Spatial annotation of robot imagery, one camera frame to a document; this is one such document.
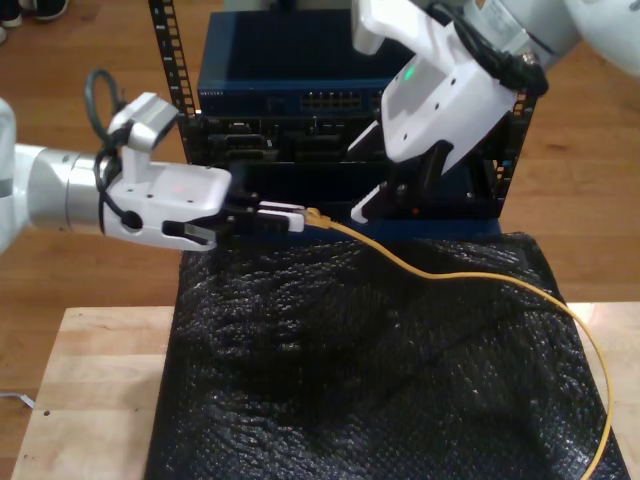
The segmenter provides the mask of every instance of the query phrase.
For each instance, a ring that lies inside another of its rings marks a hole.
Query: wooden table
[[[640,303],[573,304],[604,349],[618,443],[640,478]],[[173,308],[67,310],[14,480],[128,480],[144,472]],[[604,378],[582,336],[600,392]]]

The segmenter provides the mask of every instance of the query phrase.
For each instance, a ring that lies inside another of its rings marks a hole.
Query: green indicator light
[[[404,79],[409,80],[411,77],[413,77],[413,72],[415,71],[416,71],[415,65],[413,65],[412,67],[409,67],[409,70],[407,70],[406,73],[404,74]]]

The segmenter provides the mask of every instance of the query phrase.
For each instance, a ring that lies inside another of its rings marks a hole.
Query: black cable
[[[112,116],[122,110],[127,102],[120,99],[120,97],[118,96],[118,85],[116,84],[116,80],[106,70],[94,70],[87,76],[87,81],[84,85],[84,102],[87,107],[87,115],[89,116],[89,121],[91,122],[93,131],[96,132],[96,135],[98,135],[100,140],[102,140],[102,143],[104,145],[110,145],[112,142],[112,138],[109,135],[109,132],[107,132],[107,129],[104,128],[102,122],[100,121],[95,102],[95,88],[96,82],[99,78],[103,78],[107,83],[107,86],[109,87],[109,93],[111,95]]]
[[[113,213],[115,213],[120,218],[120,221],[123,225],[134,230],[139,230],[143,226],[142,218],[140,218],[140,215],[131,210],[124,211],[120,207],[118,207],[113,198],[111,198],[111,195],[109,195],[107,187],[102,181],[102,176],[100,174],[100,165],[102,161],[106,157],[117,158],[118,148],[126,145],[129,134],[131,132],[131,126],[127,125],[116,130],[112,134],[109,134],[107,129],[102,125],[95,103],[95,84],[98,78],[101,77],[104,78],[104,80],[107,82],[107,85],[109,86],[109,90],[111,93],[111,105],[113,109],[112,114],[115,115],[126,105],[126,102],[118,97],[118,86],[115,79],[109,72],[107,72],[106,70],[94,70],[89,74],[84,87],[85,105],[87,107],[87,115],[89,116],[89,121],[91,122],[93,131],[96,132],[96,135],[98,135],[98,137],[100,137],[100,139],[102,140],[102,147],[98,151],[93,163],[93,175],[95,177],[96,188],[98,190],[98,193],[100,194],[101,204],[105,203],[113,211]],[[100,222],[101,227],[104,230],[104,226],[102,225],[102,215],[100,218]]]
[[[544,95],[549,89],[549,83],[540,65],[527,63],[522,57],[497,50],[450,5],[433,2],[425,11],[431,16],[435,11],[447,16],[454,23],[460,41],[471,56],[505,87],[511,90],[524,89],[536,97]]]

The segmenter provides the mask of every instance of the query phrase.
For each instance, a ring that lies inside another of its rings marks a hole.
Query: black bubble wrap
[[[524,235],[388,245],[558,295]],[[577,479],[605,411],[573,320],[358,243],[238,243],[180,268],[146,479]],[[594,478],[629,478],[615,439]]]

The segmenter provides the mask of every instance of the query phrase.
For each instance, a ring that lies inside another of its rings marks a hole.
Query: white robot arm
[[[451,20],[446,26],[430,15],[438,7]],[[543,69],[580,35],[640,76],[640,0],[469,0],[463,11],[439,2],[426,11],[411,0],[352,2],[354,48],[374,55],[390,38],[416,55],[385,89],[380,118],[349,151],[361,155],[382,130],[391,161],[423,162],[422,190],[413,198],[429,195],[429,177],[445,174],[477,145],[513,108],[517,91],[544,94]],[[367,223],[406,203],[406,189],[402,181],[384,182],[353,208],[352,219]]]
[[[194,251],[215,248],[220,235],[302,231],[302,207],[234,191],[226,170],[151,161],[177,113],[143,93],[106,132],[97,126],[106,145],[96,157],[16,145],[0,100],[0,253],[28,226]]]

